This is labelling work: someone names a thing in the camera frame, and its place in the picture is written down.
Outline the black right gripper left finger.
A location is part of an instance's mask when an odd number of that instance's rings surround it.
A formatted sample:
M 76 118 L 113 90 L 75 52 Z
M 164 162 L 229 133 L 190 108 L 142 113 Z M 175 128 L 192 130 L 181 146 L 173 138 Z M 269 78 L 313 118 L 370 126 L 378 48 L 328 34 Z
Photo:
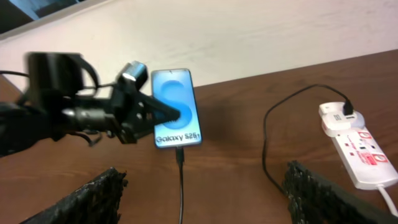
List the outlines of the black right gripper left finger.
M 125 172 L 112 167 L 22 223 L 118 223 L 119 204 L 128 184 L 125 176 Z

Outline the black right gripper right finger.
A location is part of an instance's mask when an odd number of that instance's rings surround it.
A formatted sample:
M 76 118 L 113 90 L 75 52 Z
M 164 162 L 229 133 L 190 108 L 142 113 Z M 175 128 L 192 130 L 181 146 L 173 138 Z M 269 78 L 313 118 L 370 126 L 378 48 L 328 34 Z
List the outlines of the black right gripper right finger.
M 397 224 L 397 217 L 343 190 L 297 161 L 288 163 L 282 189 L 293 224 Z

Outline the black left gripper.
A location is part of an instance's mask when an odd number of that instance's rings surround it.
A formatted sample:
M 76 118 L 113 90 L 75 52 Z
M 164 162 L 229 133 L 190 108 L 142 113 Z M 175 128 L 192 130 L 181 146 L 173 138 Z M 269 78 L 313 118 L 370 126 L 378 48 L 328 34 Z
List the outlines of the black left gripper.
M 146 124 L 180 118 L 179 110 L 140 92 L 141 84 L 115 83 L 109 98 L 76 96 L 62 110 L 62 133 L 99 143 L 103 133 L 123 144 L 135 144 Z

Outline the blue Galaxy smartphone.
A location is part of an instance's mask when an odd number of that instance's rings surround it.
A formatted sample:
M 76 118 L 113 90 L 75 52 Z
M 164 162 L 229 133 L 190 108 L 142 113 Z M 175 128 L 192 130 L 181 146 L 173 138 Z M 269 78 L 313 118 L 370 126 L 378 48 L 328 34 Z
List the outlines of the blue Galaxy smartphone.
M 152 96 L 180 112 L 177 120 L 155 127 L 155 146 L 165 149 L 201 144 L 203 136 L 190 71 L 156 70 L 151 75 Z

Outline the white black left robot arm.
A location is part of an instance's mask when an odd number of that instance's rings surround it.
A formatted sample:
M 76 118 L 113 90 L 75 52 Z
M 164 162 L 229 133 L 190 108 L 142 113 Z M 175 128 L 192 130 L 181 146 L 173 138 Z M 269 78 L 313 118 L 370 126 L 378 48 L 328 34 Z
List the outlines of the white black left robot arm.
M 31 52 L 25 59 L 28 88 L 15 102 L 1 103 L 3 157 L 66 135 L 79 136 L 89 146 L 103 134 L 135 144 L 155 126 L 180 117 L 176 108 L 140 91 L 148 71 L 138 61 L 127 63 L 109 84 L 109 98 L 96 98 L 100 78 L 81 54 Z

